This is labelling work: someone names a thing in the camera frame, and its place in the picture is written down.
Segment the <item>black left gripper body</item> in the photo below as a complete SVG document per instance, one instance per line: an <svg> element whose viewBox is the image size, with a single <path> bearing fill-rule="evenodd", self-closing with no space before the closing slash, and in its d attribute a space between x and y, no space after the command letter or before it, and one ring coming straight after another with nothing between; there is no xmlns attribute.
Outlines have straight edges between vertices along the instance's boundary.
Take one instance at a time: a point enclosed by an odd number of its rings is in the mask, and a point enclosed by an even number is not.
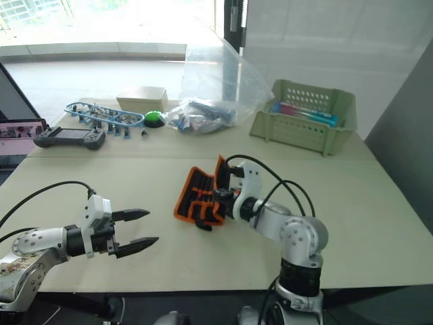
<svg viewBox="0 0 433 325"><path fill-rule="evenodd" d="M117 255L119 243L115 239L115 223L112 220L105 220L98 225L92 225L91 243L96 253L107 253Z"/></svg>

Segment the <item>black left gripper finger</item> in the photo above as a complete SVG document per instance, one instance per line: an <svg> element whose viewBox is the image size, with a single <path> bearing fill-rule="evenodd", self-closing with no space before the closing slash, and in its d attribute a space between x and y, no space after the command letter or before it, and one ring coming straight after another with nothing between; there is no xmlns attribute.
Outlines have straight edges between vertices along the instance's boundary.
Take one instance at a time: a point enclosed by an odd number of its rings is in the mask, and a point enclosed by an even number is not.
<svg viewBox="0 0 433 325"><path fill-rule="evenodd" d="M145 209L127 209L112 212L111 220L116 223L119 221L133 221L149 215L150 212Z"/></svg>
<svg viewBox="0 0 433 325"><path fill-rule="evenodd" d="M146 237L132 240L129 244L118 246L116 248L116 258L119 259L139 253L155 244L158 240L159 237Z"/></svg>

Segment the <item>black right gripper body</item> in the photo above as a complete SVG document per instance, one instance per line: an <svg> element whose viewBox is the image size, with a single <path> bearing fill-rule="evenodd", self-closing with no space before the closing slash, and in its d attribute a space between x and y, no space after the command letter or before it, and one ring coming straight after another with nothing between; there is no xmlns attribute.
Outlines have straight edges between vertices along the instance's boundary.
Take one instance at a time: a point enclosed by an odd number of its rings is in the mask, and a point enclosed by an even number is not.
<svg viewBox="0 0 433 325"><path fill-rule="evenodd" d="M214 200L218 202L224 210L224 215L233 219L233 206L240 195L240 188L219 188L213 191Z"/></svg>

